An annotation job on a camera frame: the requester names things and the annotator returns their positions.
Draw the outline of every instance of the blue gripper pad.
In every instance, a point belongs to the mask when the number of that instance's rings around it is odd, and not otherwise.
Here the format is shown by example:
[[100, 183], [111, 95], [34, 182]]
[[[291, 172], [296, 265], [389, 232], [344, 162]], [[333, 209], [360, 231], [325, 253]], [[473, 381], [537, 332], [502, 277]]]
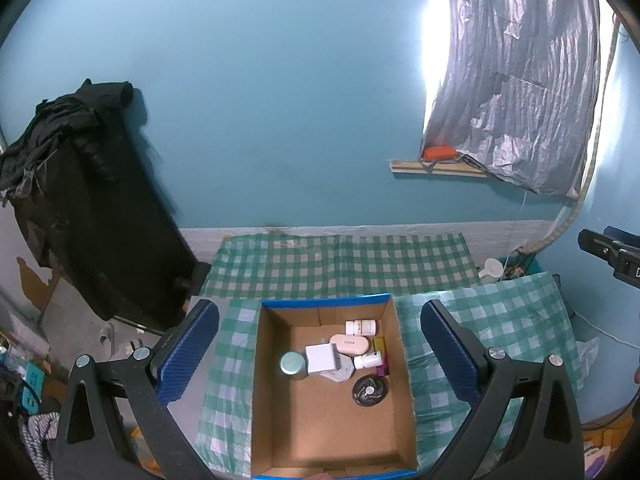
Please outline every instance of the blue gripper pad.
[[178, 400], [196, 371], [220, 325], [217, 306], [200, 300], [161, 343], [151, 362], [156, 395], [163, 406]]
[[422, 306], [420, 328], [456, 397], [474, 406], [482, 397], [478, 367], [433, 301]]

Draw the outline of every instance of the black round object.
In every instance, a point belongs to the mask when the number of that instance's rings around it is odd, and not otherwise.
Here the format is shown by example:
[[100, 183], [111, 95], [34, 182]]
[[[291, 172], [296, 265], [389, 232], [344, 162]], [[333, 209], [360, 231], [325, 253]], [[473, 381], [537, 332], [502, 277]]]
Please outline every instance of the black round object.
[[351, 397], [360, 406], [369, 408], [375, 406], [386, 397], [386, 383], [377, 375], [365, 375], [353, 385]]

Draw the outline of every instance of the small white box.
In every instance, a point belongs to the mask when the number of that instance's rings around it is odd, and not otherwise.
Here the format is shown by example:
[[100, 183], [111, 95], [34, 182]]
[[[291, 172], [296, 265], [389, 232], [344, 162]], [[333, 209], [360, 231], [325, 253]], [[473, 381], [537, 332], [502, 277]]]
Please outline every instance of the small white box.
[[319, 374], [320, 372], [331, 372], [338, 369], [332, 343], [307, 346], [305, 347], [305, 352], [306, 362], [308, 363], [306, 371], [308, 373]]

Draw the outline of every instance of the blue wall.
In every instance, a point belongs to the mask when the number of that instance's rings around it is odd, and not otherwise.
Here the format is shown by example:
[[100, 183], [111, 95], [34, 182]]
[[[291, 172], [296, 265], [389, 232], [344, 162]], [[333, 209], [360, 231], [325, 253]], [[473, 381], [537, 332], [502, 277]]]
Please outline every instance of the blue wall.
[[[0, 122], [15, 140], [42, 99], [130, 80], [180, 227], [513, 220], [515, 186], [388, 170], [420, 146], [426, 1], [33, 0], [0, 50]], [[520, 219], [557, 204], [530, 194]]]
[[[539, 259], [545, 270], [559, 272], [562, 295], [593, 324], [635, 345], [640, 344], [640, 290], [615, 280], [613, 270], [578, 248], [581, 229], [602, 232], [612, 225], [640, 233], [640, 54], [631, 41], [618, 43], [605, 99], [597, 171], [584, 207], [569, 230]], [[573, 323], [578, 339], [598, 334], [585, 322]], [[578, 394], [583, 420], [593, 420], [624, 406], [638, 388], [633, 375], [638, 350], [607, 337]]]

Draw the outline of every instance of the red-orange object on sill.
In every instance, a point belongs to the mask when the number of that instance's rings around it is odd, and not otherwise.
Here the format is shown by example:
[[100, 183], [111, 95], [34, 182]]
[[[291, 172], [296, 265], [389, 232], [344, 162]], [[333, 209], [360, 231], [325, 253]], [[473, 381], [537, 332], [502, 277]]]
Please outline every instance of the red-orange object on sill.
[[430, 146], [422, 152], [422, 160], [449, 160], [457, 156], [458, 152], [451, 146]]

